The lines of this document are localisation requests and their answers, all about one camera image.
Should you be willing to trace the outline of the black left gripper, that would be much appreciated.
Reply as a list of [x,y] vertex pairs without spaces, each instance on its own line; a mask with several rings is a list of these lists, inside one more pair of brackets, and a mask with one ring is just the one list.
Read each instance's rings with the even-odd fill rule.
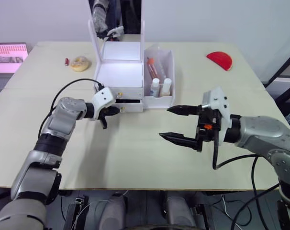
[[120,109],[115,106],[110,106],[108,108],[102,108],[99,112],[98,120],[102,125],[103,129],[107,129],[107,121],[105,119],[106,116],[114,116],[120,112]]

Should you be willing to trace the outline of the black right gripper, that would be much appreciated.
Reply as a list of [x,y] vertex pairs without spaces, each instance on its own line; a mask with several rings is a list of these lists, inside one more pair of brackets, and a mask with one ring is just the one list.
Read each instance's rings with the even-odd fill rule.
[[203,142],[214,142],[213,152],[218,151],[219,132],[221,131],[222,115],[218,109],[203,108],[201,105],[175,105],[167,109],[177,115],[198,115],[196,139],[185,137],[174,132],[159,133],[165,140],[179,146],[184,146],[202,152]]

